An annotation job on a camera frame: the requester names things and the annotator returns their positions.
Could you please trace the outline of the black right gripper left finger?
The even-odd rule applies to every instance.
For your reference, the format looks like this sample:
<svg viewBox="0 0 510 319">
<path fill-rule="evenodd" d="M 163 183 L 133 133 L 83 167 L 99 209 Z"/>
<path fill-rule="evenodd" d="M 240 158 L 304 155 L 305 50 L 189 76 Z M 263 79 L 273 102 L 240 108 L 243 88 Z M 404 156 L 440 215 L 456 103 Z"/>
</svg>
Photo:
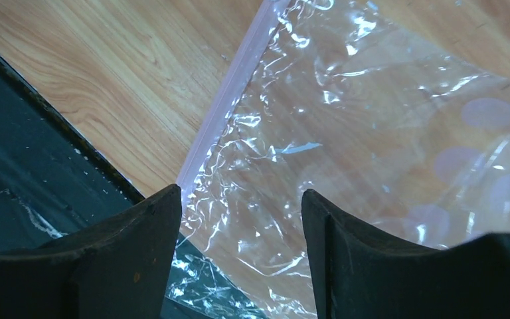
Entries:
<svg viewBox="0 0 510 319">
<path fill-rule="evenodd" d="M 181 188 L 35 249 L 0 253 L 0 318 L 158 318 Z"/>
</svg>

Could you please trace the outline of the clear zip top bag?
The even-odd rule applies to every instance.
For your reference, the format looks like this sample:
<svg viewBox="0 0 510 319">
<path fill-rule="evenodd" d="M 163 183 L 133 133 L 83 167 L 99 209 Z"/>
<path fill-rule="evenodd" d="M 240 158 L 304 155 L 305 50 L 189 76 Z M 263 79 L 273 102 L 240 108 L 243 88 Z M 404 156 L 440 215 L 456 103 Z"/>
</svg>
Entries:
<svg viewBox="0 0 510 319">
<path fill-rule="evenodd" d="M 177 182 L 166 295 L 212 318 L 315 318 L 314 189 L 413 243 L 510 232 L 510 78 L 371 1 L 265 1 Z"/>
</svg>

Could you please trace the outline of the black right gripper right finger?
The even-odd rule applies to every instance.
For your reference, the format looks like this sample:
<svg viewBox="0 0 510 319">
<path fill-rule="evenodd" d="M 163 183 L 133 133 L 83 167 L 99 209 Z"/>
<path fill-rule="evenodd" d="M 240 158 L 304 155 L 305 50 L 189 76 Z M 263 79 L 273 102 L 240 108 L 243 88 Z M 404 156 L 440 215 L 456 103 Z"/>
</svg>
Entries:
<svg viewBox="0 0 510 319">
<path fill-rule="evenodd" d="M 510 233 L 440 251 L 380 230 L 312 189 L 301 215 L 319 318 L 510 318 Z"/>
</svg>

